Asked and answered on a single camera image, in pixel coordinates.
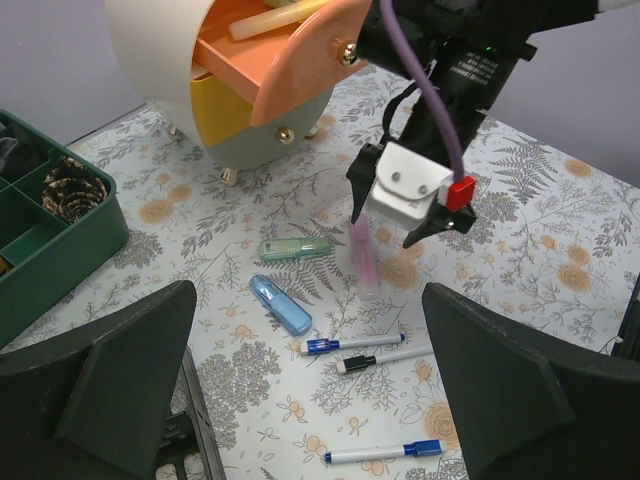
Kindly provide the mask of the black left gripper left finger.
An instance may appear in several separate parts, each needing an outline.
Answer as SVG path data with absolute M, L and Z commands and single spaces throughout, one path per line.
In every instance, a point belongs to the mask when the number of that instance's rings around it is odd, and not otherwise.
M 2 478 L 152 478 L 195 306 L 176 281 L 2 354 Z

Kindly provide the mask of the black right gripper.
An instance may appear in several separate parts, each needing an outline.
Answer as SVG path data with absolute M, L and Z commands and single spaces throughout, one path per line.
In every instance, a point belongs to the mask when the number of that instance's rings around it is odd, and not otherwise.
M 476 137 L 486 117 L 488 105 L 484 94 L 486 89 L 476 82 L 463 82 L 459 85 L 447 83 L 440 89 L 433 89 L 431 96 L 438 101 L 440 109 L 433 113 L 424 100 L 413 107 L 409 120 L 400 137 L 389 133 L 391 119 L 399 104 L 418 89 L 411 83 L 387 105 L 383 115 L 384 135 L 387 143 L 397 143 L 423 157 L 433 160 L 451 169 L 456 175 L 465 174 L 461 154 L 450 155 L 446 140 L 453 138 L 461 151 L 465 151 Z M 371 143 L 365 144 L 351 163 L 346 178 L 352 188 L 353 209 L 350 218 L 355 223 L 365 205 L 376 179 L 376 165 L 382 155 L 383 147 Z M 476 221 L 476 213 L 471 205 L 451 212 L 445 206 L 434 202 L 429 207 L 426 219 L 408 233 L 402 247 L 409 249 L 421 240 L 446 231 L 469 232 Z

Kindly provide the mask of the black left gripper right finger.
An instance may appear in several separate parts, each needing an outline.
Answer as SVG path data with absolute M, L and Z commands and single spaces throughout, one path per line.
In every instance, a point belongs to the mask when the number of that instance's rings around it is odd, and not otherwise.
M 639 294 L 610 354 L 431 282 L 427 330 L 472 479 L 639 476 Z

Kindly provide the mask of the pink highlighter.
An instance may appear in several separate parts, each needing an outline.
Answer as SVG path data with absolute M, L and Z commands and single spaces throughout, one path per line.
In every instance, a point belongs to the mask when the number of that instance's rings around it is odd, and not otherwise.
M 369 219 L 365 213 L 361 213 L 356 222 L 349 225 L 349 234 L 359 298 L 363 301 L 375 300 L 380 294 L 380 287 Z

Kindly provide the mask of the round cream drawer cabinet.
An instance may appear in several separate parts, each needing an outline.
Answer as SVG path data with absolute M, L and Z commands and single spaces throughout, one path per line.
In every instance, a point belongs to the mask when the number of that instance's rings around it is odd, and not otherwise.
M 334 86 L 363 67 L 366 1 L 303 1 L 301 15 L 258 29 L 275 1 L 110 1 L 119 65 L 144 101 L 221 166 L 242 170 L 313 136 Z

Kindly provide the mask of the yellow highlighter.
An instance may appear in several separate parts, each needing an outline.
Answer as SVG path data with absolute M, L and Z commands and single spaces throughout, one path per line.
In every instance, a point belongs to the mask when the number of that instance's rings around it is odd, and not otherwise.
M 279 28 L 303 22 L 327 4 L 325 0 L 305 0 L 277 7 L 229 25 L 229 32 L 236 41 L 255 37 Z

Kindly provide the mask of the black mesh file organizer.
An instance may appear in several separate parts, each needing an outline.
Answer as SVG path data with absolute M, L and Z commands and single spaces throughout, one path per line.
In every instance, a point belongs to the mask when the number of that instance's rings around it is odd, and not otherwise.
M 171 413 L 164 424 L 156 456 L 155 473 L 174 472 L 177 479 L 187 479 L 185 460 L 199 454 L 205 479 L 226 479 L 191 350 L 186 348 L 176 388 L 184 394 L 185 408 Z

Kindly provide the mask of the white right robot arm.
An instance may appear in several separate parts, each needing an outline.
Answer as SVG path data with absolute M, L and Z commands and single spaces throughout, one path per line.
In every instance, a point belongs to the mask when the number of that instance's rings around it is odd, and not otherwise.
M 589 22 L 624 1 L 375 1 L 355 57 L 409 80 L 387 105 L 383 134 L 367 143 L 346 177 L 356 223 L 363 209 L 406 230 L 409 248 L 477 216 L 476 180 L 463 155 L 531 35 Z

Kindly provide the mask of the green compartment tray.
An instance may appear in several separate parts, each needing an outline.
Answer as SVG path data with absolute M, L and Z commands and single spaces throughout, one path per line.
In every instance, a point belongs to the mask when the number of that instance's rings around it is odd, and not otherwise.
M 2 345 L 28 329 L 128 238 L 114 179 L 2 111 Z

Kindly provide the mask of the blue correction tape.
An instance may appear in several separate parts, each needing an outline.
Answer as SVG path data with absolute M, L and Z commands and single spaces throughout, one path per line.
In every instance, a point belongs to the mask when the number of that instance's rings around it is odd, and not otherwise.
M 254 275 L 249 290 L 292 336 L 301 337 L 311 329 L 311 315 L 268 277 Z

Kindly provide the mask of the floral table mat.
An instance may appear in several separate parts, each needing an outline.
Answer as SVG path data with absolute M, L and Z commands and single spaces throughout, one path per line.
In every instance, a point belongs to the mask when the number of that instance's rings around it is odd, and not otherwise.
M 318 338 L 403 330 L 427 340 L 421 294 L 439 282 L 560 339 L 611 350 L 639 272 L 639 191 L 502 123 L 486 121 L 466 154 L 478 219 L 409 250 L 373 217 L 381 290 L 357 292 L 346 170 L 378 138 L 402 79 L 368 67 L 336 87 L 315 136 L 292 153 L 220 182 L 191 141 L 143 109 L 77 146 L 110 174 L 128 244 L 21 334 L 14 348 L 101 318 L 187 279 L 198 303 L 189 345 L 231 479 L 462 479 L 464 464 L 431 356 L 340 376 L 304 357 L 248 288 L 270 277 L 313 318 Z M 322 238 L 322 257 L 263 262 L 266 239 Z M 327 451 L 444 440 L 438 456 L 327 464 Z

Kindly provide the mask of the small white marker blue cap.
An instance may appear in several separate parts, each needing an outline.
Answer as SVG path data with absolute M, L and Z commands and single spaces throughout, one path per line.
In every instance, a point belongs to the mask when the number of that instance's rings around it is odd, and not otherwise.
M 329 354 L 335 350 L 399 344 L 405 339 L 406 335 L 404 333 L 364 336 L 342 340 L 313 339 L 302 342 L 299 348 L 299 353 L 302 356 L 318 356 Z

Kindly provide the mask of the white marker black cap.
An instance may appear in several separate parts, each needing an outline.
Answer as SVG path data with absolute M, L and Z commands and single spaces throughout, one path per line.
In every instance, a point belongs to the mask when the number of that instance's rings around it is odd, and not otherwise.
M 397 350 L 394 352 L 381 353 L 379 355 L 355 356 L 338 361 L 336 363 L 336 373 L 339 375 L 351 374 L 366 370 L 367 368 L 374 365 L 382 365 L 405 359 L 422 357 L 431 355 L 432 353 L 433 349 L 430 346 L 423 346 L 409 350 Z

